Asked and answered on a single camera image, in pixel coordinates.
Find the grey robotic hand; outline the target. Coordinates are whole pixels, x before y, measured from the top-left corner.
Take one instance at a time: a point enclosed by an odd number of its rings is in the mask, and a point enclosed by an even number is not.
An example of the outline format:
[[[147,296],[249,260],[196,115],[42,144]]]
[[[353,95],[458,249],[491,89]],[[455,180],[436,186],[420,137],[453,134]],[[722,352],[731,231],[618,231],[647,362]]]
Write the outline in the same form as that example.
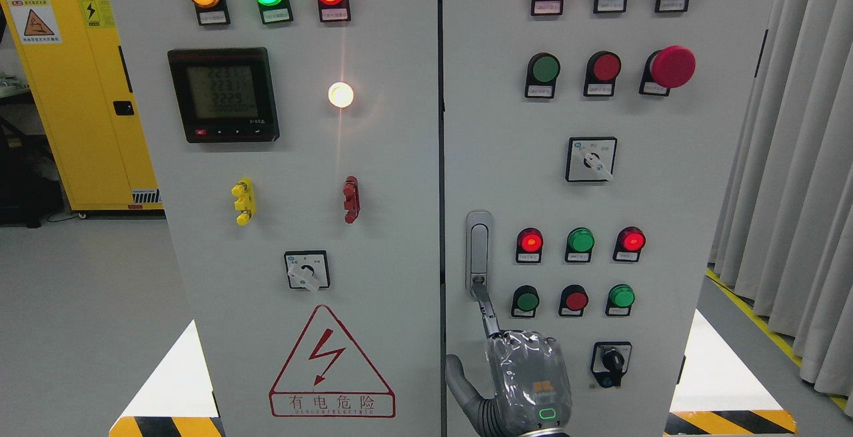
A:
[[[454,354],[445,358],[446,385],[479,436],[566,436],[572,392],[560,345],[539,332],[500,330],[485,281],[471,277],[471,292],[496,394],[483,398]]]

